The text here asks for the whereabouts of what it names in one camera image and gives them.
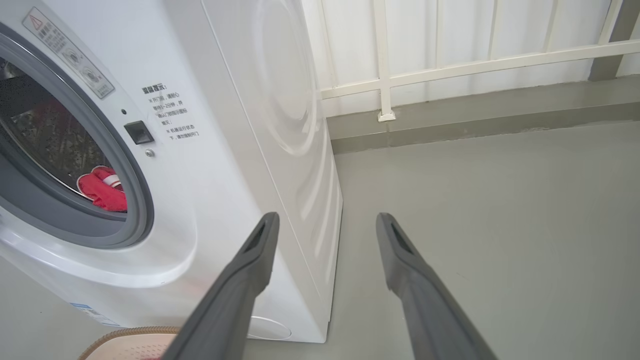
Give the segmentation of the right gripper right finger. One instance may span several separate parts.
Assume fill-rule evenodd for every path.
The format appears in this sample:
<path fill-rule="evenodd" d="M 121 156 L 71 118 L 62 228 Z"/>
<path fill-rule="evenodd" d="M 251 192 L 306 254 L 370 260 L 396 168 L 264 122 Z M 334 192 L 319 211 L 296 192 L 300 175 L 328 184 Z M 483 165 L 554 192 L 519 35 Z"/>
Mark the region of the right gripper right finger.
<path fill-rule="evenodd" d="M 375 220 L 386 285 L 401 301 L 416 360 L 494 360 L 496 355 L 398 221 Z"/>

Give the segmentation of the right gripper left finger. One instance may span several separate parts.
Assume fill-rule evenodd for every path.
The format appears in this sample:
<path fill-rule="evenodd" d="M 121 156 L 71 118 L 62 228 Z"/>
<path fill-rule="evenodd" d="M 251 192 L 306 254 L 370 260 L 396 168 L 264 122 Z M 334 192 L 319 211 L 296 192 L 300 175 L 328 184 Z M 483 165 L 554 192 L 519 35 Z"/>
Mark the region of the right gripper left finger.
<path fill-rule="evenodd" d="M 218 275 L 163 360 L 241 360 L 256 298 L 269 285 L 280 217 L 259 219 L 238 253 Z"/>

